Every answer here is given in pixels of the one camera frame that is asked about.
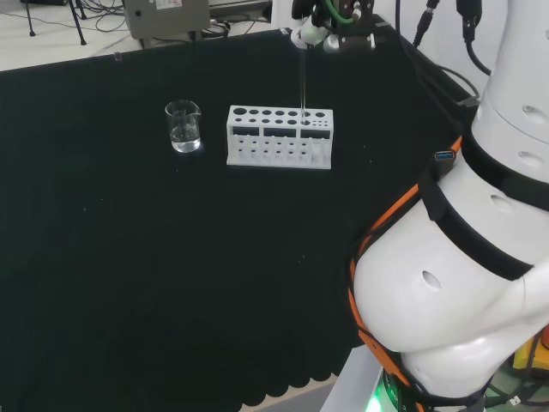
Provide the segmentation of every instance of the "metal stand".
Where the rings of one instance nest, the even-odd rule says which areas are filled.
[[[84,14],[84,8],[82,7],[82,1],[81,0],[76,0],[76,7],[78,9],[80,9],[80,16],[83,20],[86,20],[87,17],[86,15]]]
[[[72,0],[69,0],[70,5],[70,11],[72,12],[72,16],[75,19],[76,29],[78,30],[78,35],[80,36],[80,44],[86,45],[86,40],[84,39],[84,36],[82,35],[82,29],[80,28],[80,23],[78,22],[78,15],[76,15],[75,5],[72,3]]]
[[[27,9],[28,26],[31,29],[31,32],[29,34],[31,37],[34,37],[36,33],[33,31],[33,24],[31,22],[31,13],[30,11],[28,11],[28,0],[25,0],[25,8]]]

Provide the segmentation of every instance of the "water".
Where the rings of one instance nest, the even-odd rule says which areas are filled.
[[[189,153],[200,147],[200,135],[192,124],[187,124],[185,127],[174,127],[172,133],[170,133],[170,138],[172,139],[173,148],[181,153]]]

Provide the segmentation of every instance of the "floor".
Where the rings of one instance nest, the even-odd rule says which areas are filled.
[[[114,0],[114,5],[121,0]],[[140,50],[141,45],[131,38],[123,16],[108,15],[98,22],[101,30],[116,31],[104,33],[95,27],[98,18],[80,20],[86,45],[80,45],[75,22],[69,6],[45,6],[29,4],[36,36],[29,36],[25,5],[19,0],[0,0],[0,71],[22,67],[49,64],[78,58],[102,56],[114,52]],[[86,10],[87,17],[95,16]],[[252,22],[232,25],[230,36],[246,32]],[[269,23],[257,21],[249,33],[270,30]],[[155,42],[153,46],[166,45]]]

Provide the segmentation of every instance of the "black strap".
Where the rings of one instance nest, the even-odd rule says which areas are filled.
[[[433,167],[427,169],[419,178],[419,194],[429,218],[454,245],[477,264],[508,281],[521,278],[533,268],[533,265],[501,251],[470,227],[438,187],[433,170]]]
[[[405,402],[405,403],[408,403],[408,404],[419,403],[423,406],[427,406],[431,408],[448,407],[448,406],[465,406],[465,407],[473,406],[476,403],[478,403],[480,399],[484,397],[484,394],[486,393],[488,386],[492,382],[492,378],[490,378],[490,380],[482,387],[482,389],[480,389],[479,391],[476,391],[475,393],[472,393],[468,397],[437,397],[435,395],[430,395],[428,393],[420,393],[417,391],[417,389],[404,385],[395,375],[391,375],[391,377],[396,382],[396,385],[401,391],[402,397],[405,399],[405,401],[407,399],[409,400],[408,402]]]
[[[524,176],[496,161],[474,140],[471,130],[462,139],[462,153],[469,167],[505,196],[549,212],[549,184]]]

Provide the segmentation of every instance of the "wall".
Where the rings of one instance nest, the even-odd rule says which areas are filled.
[[[395,25],[395,0],[375,0],[374,12]],[[401,31],[412,41],[426,0],[401,0]],[[274,0],[277,13],[276,27],[290,27],[289,13],[292,0]],[[506,0],[484,0],[482,21],[477,28],[474,50],[480,61],[492,69],[496,62],[499,43],[507,16]],[[286,19],[280,15],[288,13]],[[484,90],[488,76],[478,70],[467,55],[462,36],[462,17],[455,10],[455,0],[441,0],[435,11],[431,28],[419,48],[430,60],[454,69]]]

